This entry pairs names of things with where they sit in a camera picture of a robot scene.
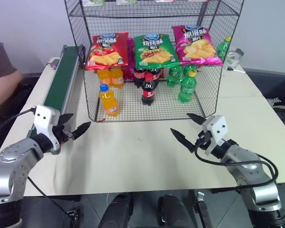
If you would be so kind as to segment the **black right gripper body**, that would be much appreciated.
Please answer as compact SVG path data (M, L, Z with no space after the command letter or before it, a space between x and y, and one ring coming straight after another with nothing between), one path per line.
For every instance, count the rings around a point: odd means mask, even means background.
M197 148L201 148L202 150L207 150L211 144L212 134L211 131L201 131L198 134L198 138L196 140L195 146Z

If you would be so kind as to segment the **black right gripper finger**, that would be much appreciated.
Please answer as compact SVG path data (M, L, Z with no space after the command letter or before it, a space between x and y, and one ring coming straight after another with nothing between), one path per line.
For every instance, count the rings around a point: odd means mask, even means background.
M202 125L204 122L206 122L206 119L204 117L196 114L187 113L187 116L198 125Z
M180 142L183 146L185 146L190 151L190 153L194 153L194 148L195 148L194 144L192 144L190 141L188 141L185 138L185 136L182 133L180 133L179 131L172 129L172 128L170 130L178 142Z

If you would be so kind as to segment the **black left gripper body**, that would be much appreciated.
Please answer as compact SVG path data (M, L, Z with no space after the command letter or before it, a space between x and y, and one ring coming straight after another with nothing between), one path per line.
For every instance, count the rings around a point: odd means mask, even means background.
M52 132L58 140L60 146L62 146L69 140L74 140L73 134L70 131L67 131L63 124L58 124L57 126L54 126Z

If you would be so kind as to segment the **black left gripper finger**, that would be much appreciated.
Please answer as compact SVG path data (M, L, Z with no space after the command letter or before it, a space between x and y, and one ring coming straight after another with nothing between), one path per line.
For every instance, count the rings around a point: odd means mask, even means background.
M83 135L88 130L90 125L91 122L86 122L78 126L77 129L72 132L72 140L74 141L77 138L79 138L81 135Z
M71 118L73 114L63 114L58 119L58 124L65 124L67 123Z

